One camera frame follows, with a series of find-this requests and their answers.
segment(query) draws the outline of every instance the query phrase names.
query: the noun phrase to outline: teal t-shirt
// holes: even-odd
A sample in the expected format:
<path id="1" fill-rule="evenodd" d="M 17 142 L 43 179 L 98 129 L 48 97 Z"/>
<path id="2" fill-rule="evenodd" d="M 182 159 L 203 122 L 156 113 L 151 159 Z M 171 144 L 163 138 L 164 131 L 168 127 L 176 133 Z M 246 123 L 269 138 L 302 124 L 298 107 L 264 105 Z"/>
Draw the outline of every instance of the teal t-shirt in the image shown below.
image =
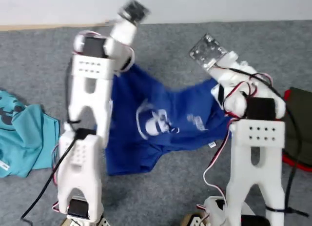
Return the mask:
<path id="1" fill-rule="evenodd" d="M 40 105 L 25 106 L 0 91 L 0 178 L 27 177 L 32 169 L 49 168 L 59 140 L 59 122 Z"/>

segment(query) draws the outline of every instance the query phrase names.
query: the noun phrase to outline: white graphic print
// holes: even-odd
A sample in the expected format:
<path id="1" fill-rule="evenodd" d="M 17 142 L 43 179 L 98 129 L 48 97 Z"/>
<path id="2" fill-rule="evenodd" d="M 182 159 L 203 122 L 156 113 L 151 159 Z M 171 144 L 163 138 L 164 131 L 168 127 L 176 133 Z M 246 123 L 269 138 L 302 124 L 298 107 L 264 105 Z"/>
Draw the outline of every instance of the white graphic print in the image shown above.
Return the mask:
<path id="1" fill-rule="evenodd" d="M 150 103 L 148 103 L 147 99 L 143 101 L 143 103 L 138 107 L 136 110 L 136 125 L 139 134 L 142 138 L 148 139 L 148 135 L 150 136 L 157 136 L 164 132 L 169 133 L 179 133 L 179 128 L 172 127 L 172 123 L 167 117 L 167 111 L 165 109 L 154 109 L 154 106 Z M 143 121 L 143 119 L 146 119 L 145 122 L 145 130 L 147 134 L 144 134 L 142 132 L 140 121 Z"/>
<path id="2" fill-rule="evenodd" d="M 200 116 L 194 116 L 193 114 L 187 115 L 187 121 L 193 122 L 196 125 L 199 131 L 207 131 L 208 129 L 205 128 L 204 123 Z"/>

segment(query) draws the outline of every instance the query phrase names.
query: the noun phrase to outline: dark green cloth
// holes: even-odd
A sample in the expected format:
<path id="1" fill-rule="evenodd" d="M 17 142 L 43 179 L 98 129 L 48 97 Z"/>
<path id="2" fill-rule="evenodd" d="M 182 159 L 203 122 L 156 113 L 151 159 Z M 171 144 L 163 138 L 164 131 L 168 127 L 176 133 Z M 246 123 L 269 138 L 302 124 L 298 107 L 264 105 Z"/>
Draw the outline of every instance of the dark green cloth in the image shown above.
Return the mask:
<path id="1" fill-rule="evenodd" d="M 302 134 L 302 151 L 299 161 L 312 166 L 312 93 L 291 87 L 286 103 Z M 286 123 L 285 152 L 291 158 L 295 158 L 298 149 L 296 133 L 289 115 L 285 116 L 284 121 Z"/>

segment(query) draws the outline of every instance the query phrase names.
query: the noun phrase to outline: white wall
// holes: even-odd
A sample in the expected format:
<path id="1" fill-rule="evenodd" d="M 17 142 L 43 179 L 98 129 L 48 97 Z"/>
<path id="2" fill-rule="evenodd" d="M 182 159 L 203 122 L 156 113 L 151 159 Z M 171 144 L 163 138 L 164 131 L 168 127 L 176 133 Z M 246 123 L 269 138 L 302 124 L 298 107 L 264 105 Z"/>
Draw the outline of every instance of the white wall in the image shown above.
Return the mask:
<path id="1" fill-rule="evenodd" d="M 138 0 L 148 23 L 312 19 L 312 0 Z M 0 25 L 88 24 L 113 18 L 126 0 L 0 0 Z"/>

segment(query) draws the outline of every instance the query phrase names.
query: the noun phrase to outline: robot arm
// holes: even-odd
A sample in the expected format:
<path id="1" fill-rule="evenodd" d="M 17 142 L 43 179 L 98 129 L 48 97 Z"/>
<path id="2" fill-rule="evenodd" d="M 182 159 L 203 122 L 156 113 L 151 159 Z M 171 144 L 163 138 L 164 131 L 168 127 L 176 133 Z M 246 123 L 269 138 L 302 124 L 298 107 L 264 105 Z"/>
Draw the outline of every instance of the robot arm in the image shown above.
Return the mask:
<path id="1" fill-rule="evenodd" d="M 238 63 L 238 55 L 233 51 L 227 52 L 209 34 L 204 35 L 192 48 L 190 56 L 220 84 L 211 93 L 219 102 L 222 109 L 243 117 L 247 109 L 247 101 L 241 92 L 248 94 L 249 88 L 247 84 L 242 85 L 243 87 L 240 87 L 239 91 L 234 92 L 228 100 L 225 102 L 223 100 L 238 83 L 249 82 L 251 87 L 257 89 L 253 97 L 274 99 L 276 119 L 281 119 L 284 116 L 285 102 L 266 85 L 255 78 L 235 73 L 229 70 L 229 68 L 239 69 L 253 75 L 257 75 L 258 72 L 245 61 Z"/>
<path id="2" fill-rule="evenodd" d="M 281 156 L 285 124 L 276 119 L 284 116 L 285 102 L 258 80 L 263 79 L 261 74 L 246 62 L 238 63 L 237 54 L 227 52 L 209 34 L 192 48 L 190 56 L 219 83 L 211 93 L 220 107 L 237 118 L 230 126 L 231 177 L 226 199 L 206 199 L 204 207 L 209 223 L 211 226 L 240 226 L 241 222 L 246 226 L 283 226 L 285 196 L 281 185 Z M 260 147 L 257 165 L 251 162 L 251 148 L 255 146 Z M 265 200 L 265 218 L 254 216 L 244 202 L 254 184 L 259 185 Z"/>
<path id="3" fill-rule="evenodd" d="M 119 12 L 110 36 L 83 31 L 74 41 L 69 123 L 64 124 L 65 132 L 59 140 L 59 155 L 66 156 L 58 171 L 58 206 L 60 213 L 81 226 L 108 225 L 102 217 L 99 158 L 108 142 L 113 77 L 129 69 L 134 62 L 130 45 L 137 25 L 147 13 L 146 8 L 132 0 Z M 86 90 L 90 78 L 96 81 L 93 93 Z M 72 121 L 78 121 L 87 106 L 92 109 L 97 123 L 96 134 L 83 128 L 74 131 Z M 80 190 L 83 196 L 74 196 L 74 189 Z"/>

